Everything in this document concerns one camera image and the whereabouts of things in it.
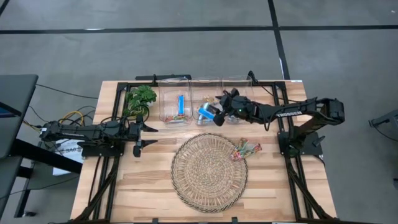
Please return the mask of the gray metal stand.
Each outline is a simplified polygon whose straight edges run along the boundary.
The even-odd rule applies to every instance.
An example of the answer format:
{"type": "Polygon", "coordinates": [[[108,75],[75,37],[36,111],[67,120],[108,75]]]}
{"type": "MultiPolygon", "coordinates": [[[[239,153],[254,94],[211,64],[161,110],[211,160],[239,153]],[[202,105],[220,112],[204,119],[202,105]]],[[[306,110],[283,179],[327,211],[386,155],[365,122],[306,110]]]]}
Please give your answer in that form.
{"type": "Polygon", "coordinates": [[[384,124],[384,123],[392,123],[393,125],[395,125],[398,128],[398,110],[390,111],[387,114],[382,115],[375,119],[371,119],[368,122],[369,122],[370,127],[372,127],[372,128],[376,128],[380,124],[384,124]]]}

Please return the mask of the clear plastic bin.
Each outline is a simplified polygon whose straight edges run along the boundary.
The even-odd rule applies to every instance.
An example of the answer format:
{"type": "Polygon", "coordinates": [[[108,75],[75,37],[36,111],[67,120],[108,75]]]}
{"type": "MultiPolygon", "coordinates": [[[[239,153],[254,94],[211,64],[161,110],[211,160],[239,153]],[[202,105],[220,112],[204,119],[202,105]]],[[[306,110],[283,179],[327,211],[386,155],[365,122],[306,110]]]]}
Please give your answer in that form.
{"type": "Polygon", "coordinates": [[[186,78],[170,78],[161,80],[159,82],[159,109],[160,109],[160,120],[163,121],[167,126],[185,126],[189,125],[192,121],[192,91],[190,80],[186,78]],[[184,95],[185,116],[189,119],[183,123],[166,123],[165,119],[168,116],[178,115],[178,95],[184,95]]]}
{"type": "MultiPolygon", "coordinates": [[[[221,81],[222,90],[231,91],[236,88],[239,91],[240,96],[245,96],[249,100],[254,101],[254,91],[252,89],[252,78],[248,76],[232,76],[223,77],[221,81]]],[[[227,115],[225,122],[228,124],[240,124],[243,119],[239,119],[235,116],[227,115]]]]}
{"type": "MultiPolygon", "coordinates": [[[[193,119],[196,125],[197,125],[197,119],[199,117],[198,110],[200,108],[204,108],[213,114],[215,114],[215,111],[217,109],[221,109],[221,106],[219,105],[219,100],[216,98],[216,96],[220,96],[222,94],[220,78],[203,77],[203,78],[194,79],[191,81],[191,91],[192,91],[193,119]],[[204,97],[207,96],[216,98],[216,101],[218,103],[216,105],[210,105],[208,103],[205,103],[203,99],[204,97]]],[[[213,120],[208,119],[206,124],[202,126],[208,126],[212,124],[214,124],[213,120]]]]}

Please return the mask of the black mount bar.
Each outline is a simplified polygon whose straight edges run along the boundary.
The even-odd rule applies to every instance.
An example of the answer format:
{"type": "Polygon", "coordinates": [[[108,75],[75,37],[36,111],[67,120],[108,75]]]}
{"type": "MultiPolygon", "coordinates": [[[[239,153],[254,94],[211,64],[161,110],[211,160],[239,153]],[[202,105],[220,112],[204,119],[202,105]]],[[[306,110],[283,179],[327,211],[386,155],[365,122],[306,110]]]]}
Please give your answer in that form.
{"type": "Polygon", "coordinates": [[[157,82],[158,80],[165,80],[165,79],[170,79],[170,78],[186,78],[187,80],[191,80],[192,76],[187,75],[187,74],[170,74],[170,75],[144,75],[144,76],[136,76],[135,80],[137,81],[155,81],[157,82]]]}

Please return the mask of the white paper box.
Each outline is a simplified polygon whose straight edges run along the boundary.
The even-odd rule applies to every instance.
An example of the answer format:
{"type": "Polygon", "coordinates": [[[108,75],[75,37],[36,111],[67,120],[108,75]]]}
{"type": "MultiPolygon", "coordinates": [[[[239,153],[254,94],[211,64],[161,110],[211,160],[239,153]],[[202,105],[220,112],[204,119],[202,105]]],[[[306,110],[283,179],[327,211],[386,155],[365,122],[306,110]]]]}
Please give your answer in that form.
{"type": "Polygon", "coordinates": [[[53,151],[61,159],[56,160],[57,164],[53,167],[52,171],[53,176],[70,174],[74,172],[74,168],[78,168],[78,163],[83,163],[83,148],[78,144],[79,142],[83,142],[83,140],[60,139],[55,142],[55,149],[53,151]]]}

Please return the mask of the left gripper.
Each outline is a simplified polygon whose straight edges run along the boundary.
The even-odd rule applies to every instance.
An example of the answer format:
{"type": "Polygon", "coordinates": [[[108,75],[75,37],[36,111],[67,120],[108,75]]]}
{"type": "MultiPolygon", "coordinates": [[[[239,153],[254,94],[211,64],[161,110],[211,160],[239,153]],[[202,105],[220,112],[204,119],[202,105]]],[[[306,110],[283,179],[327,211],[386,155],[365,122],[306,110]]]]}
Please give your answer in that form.
{"type": "Polygon", "coordinates": [[[141,130],[143,132],[158,132],[157,129],[151,128],[143,123],[143,120],[144,118],[142,115],[137,115],[136,120],[129,123],[128,138],[132,139],[135,142],[135,146],[133,147],[134,157],[141,156],[141,151],[143,147],[157,142],[157,140],[141,140],[141,130]]]}

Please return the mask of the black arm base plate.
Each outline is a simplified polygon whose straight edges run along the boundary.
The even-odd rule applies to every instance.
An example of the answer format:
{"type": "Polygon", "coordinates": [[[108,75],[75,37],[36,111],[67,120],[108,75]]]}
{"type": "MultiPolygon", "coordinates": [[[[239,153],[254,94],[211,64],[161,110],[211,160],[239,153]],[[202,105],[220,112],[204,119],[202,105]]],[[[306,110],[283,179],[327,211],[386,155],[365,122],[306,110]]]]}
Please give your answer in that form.
{"type": "Polygon", "coordinates": [[[280,153],[285,153],[289,157],[295,157],[297,155],[320,156],[323,154],[321,142],[325,139],[325,136],[320,137],[317,132],[308,135],[301,145],[293,143],[292,140],[289,139],[288,132],[278,133],[277,138],[280,153]]]}
{"type": "Polygon", "coordinates": [[[92,142],[78,142],[78,145],[82,148],[81,155],[83,157],[119,157],[124,155],[124,142],[114,142],[97,144],[92,142]]]}

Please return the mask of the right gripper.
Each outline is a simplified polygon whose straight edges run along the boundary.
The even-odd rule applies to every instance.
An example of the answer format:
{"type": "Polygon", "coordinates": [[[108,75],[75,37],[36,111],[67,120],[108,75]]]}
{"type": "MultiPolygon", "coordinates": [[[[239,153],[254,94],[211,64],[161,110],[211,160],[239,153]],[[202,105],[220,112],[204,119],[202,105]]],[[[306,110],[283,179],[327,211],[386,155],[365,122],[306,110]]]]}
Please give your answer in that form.
{"type": "Polygon", "coordinates": [[[258,119],[258,106],[255,101],[249,100],[245,96],[240,96],[239,91],[233,88],[231,91],[223,90],[222,99],[227,99],[228,105],[225,111],[217,111],[213,122],[217,126],[222,126],[227,115],[235,116],[245,121],[258,119]]]}

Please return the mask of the gray desk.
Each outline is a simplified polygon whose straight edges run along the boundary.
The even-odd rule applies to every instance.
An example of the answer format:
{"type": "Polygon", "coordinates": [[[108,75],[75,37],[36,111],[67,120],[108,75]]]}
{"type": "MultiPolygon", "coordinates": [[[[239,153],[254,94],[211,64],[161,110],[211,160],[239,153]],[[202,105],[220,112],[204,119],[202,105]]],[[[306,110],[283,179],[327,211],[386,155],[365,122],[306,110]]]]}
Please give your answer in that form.
{"type": "MultiPolygon", "coordinates": [[[[41,162],[52,167],[61,157],[17,138],[24,116],[32,99],[38,76],[0,75],[0,219],[8,203],[16,178],[29,179],[31,168],[22,168],[23,159],[41,162]]],[[[74,173],[81,172],[77,164],[74,173]]]]}

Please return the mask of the potted green plant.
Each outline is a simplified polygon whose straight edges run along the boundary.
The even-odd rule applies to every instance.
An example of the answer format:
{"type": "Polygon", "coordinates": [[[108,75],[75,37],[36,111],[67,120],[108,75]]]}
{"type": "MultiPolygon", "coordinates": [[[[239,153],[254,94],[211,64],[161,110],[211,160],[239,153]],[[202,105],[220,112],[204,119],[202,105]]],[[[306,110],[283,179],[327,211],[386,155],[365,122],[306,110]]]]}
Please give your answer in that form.
{"type": "Polygon", "coordinates": [[[123,115],[127,117],[136,117],[142,115],[147,118],[150,114],[150,107],[156,102],[157,94],[148,85],[140,85],[134,87],[126,93],[125,100],[127,103],[123,111],[123,115]]]}

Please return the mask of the round woven straw placemat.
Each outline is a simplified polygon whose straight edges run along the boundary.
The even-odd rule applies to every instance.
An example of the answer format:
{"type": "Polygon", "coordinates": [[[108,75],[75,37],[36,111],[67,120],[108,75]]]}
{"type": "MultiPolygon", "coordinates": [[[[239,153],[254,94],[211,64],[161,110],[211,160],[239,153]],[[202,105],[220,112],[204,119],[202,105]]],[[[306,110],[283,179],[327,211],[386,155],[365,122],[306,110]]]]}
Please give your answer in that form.
{"type": "Polygon", "coordinates": [[[185,205],[202,213],[218,213],[241,198],[248,182],[248,165],[245,160],[231,160],[235,148],[236,144],[221,134],[203,133],[177,149],[170,176],[185,205]]]}

